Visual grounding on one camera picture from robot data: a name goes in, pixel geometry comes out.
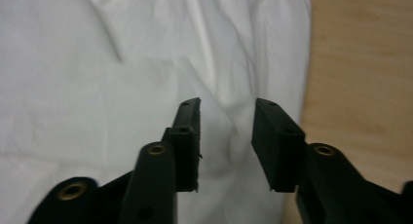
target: white cloth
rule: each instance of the white cloth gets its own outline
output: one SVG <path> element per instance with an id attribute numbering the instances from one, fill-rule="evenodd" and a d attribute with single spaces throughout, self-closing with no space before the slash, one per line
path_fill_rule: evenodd
<path id="1" fill-rule="evenodd" d="M 0 223 L 62 180 L 129 171 L 197 96 L 200 189 L 178 223 L 277 223 L 254 100 L 299 120 L 309 43 L 309 0 L 0 0 Z"/>

